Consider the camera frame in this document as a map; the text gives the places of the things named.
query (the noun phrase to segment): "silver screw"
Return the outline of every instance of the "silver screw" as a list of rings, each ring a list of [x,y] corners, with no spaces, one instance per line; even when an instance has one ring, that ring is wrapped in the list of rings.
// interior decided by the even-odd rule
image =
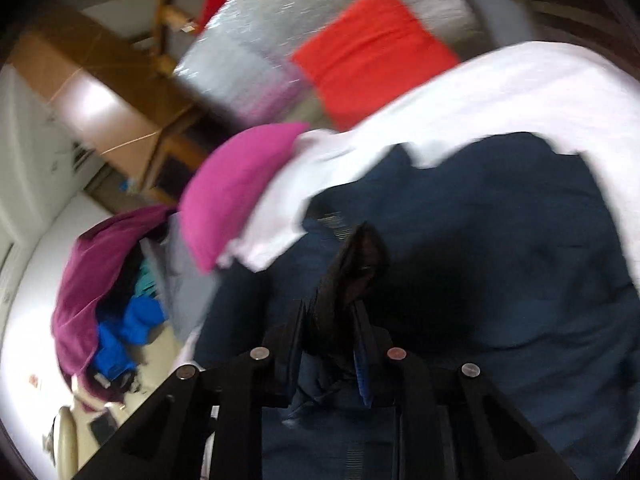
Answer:
[[[389,359],[393,359],[393,361],[402,361],[402,359],[406,357],[406,351],[404,348],[394,346],[386,351],[386,356],[389,357]]]
[[[193,365],[182,365],[175,371],[175,375],[178,379],[184,381],[186,379],[191,379],[197,371],[198,369]]]
[[[269,354],[269,349],[265,348],[264,346],[257,346],[256,348],[251,350],[251,352],[249,352],[251,359],[255,359],[256,361],[262,361],[263,359],[266,359],[267,357],[269,357]]]
[[[462,368],[460,369],[462,370],[463,374],[465,374],[467,377],[471,377],[472,379],[480,375],[480,367],[473,363],[463,364]]]

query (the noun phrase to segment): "pink pillow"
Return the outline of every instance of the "pink pillow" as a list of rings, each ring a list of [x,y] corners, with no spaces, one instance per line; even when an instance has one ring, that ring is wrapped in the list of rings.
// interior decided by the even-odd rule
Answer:
[[[211,153],[180,199],[180,230],[193,259],[208,272],[236,238],[273,176],[291,158],[308,124],[265,124],[231,137]]]

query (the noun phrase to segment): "purple fabric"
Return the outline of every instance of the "purple fabric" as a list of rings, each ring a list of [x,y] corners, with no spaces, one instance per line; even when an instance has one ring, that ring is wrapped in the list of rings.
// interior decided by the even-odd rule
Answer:
[[[129,251],[171,212],[166,206],[151,206],[122,213],[76,240],[51,317],[51,333],[63,374],[76,375],[85,382],[84,371],[98,348],[98,302],[111,290]]]
[[[191,179],[180,199],[180,230],[201,272],[216,266],[308,124],[265,124],[231,137]]]

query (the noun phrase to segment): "purple garment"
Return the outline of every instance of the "purple garment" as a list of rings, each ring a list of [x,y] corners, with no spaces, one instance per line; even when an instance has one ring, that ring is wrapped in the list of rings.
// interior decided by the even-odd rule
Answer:
[[[173,212],[151,206],[122,213],[80,235],[62,275],[51,317],[60,370],[86,384],[84,372],[98,348],[95,309],[111,290],[125,257]]]

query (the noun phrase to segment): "silver plastic wrap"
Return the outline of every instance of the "silver plastic wrap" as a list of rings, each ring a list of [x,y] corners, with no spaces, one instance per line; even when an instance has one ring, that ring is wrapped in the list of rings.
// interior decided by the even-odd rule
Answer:
[[[242,125],[267,123],[309,95],[290,61],[309,37],[354,0],[229,0],[175,70],[183,85]],[[464,0],[402,0],[424,27],[462,57],[482,37]]]

